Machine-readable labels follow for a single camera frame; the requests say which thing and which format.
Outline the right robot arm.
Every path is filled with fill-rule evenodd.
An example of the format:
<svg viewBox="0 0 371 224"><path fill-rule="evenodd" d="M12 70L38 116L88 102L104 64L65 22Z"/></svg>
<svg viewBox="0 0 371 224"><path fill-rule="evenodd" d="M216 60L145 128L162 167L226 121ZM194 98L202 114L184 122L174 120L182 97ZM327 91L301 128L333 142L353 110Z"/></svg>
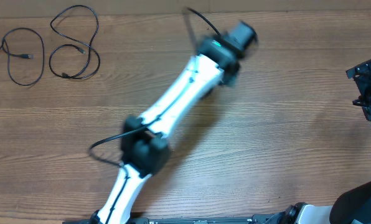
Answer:
<svg viewBox="0 0 371 224"><path fill-rule="evenodd" d="M352 102L361 107L365 119L371 121L371 59L346 71L353 79L360 96ZM297 203L270 217L267 223L371 223L371 181L343 193L333 205L314 206Z"/></svg>

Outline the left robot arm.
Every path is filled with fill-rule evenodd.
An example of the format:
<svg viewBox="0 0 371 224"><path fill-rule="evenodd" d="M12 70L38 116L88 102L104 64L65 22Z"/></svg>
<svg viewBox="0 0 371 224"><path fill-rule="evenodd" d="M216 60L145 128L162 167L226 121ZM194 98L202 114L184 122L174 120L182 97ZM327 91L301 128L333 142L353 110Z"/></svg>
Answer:
<svg viewBox="0 0 371 224"><path fill-rule="evenodd" d="M239 61L256 40L256 31L245 22L230 32L205 37L160 99L139 116L127 117L123 133L117 135L122 157L116 182L90 223L128 222L142 187L168 161L169 138L176 126L217 85L229 85L236 79Z"/></svg>

